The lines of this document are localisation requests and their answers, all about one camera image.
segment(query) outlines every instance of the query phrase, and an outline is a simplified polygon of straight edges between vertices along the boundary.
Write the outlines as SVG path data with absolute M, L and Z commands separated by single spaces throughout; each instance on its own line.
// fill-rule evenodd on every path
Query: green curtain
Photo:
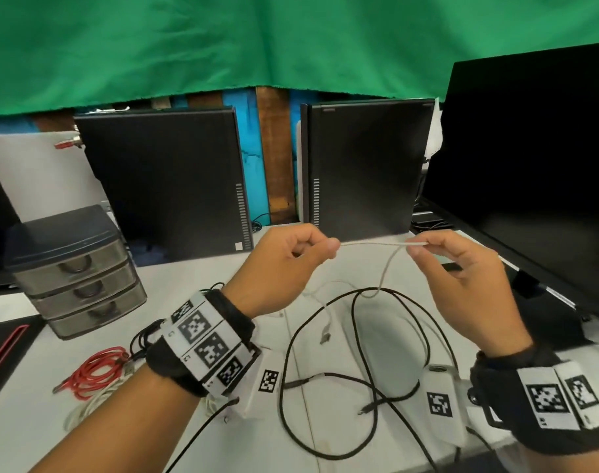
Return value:
M 446 92 L 453 62 L 599 41 L 599 0 L 0 0 L 0 115 L 269 85 Z

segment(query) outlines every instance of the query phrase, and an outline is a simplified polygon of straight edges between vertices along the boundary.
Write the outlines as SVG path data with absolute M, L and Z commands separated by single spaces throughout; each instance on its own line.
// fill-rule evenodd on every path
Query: wooden wall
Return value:
M 256 88 L 260 135 L 266 175 L 266 190 L 272 224 L 296 222 L 295 181 L 290 136 L 288 90 L 268 86 Z M 223 105 L 222 91 L 186 94 L 188 106 L 211 108 Z M 115 109 L 149 109 L 167 107 L 169 99 L 115 102 Z M 74 110 L 32 113 L 30 118 L 42 132 L 74 130 Z

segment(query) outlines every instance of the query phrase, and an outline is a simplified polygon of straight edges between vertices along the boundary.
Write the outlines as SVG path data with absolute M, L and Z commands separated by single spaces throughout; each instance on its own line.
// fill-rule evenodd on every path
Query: forearm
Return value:
M 143 365 L 31 473 L 161 473 L 198 401 Z
M 534 473 L 599 473 L 599 451 L 560 457 L 542 455 L 527 448 L 524 451 Z

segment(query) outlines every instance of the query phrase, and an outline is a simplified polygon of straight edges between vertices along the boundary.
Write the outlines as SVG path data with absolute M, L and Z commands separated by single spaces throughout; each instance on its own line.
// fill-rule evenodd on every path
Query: ventilation slot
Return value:
M 244 200 L 242 184 L 236 184 L 236 197 L 238 198 L 238 210 L 240 211 L 240 224 L 242 228 L 242 245 L 245 249 L 251 249 L 251 232 L 249 232 L 249 218 L 247 216 L 247 205 Z
M 319 179 L 312 180 L 312 223 L 319 227 Z

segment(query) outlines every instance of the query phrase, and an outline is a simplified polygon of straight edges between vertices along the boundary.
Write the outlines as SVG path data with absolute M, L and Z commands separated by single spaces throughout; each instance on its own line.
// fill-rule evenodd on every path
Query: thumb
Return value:
M 323 241 L 310 246 L 295 260 L 312 272 L 326 260 L 334 259 L 339 247 L 341 247 L 341 242 L 339 242 L 338 239 L 335 239 L 334 237 L 324 239 Z
M 437 258 L 424 247 L 409 246 L 406 251 L 426 277 L 432 291 L 436 288 L 452 287 L 454 283 L 458 282 L 451 274 L 446 272 Z

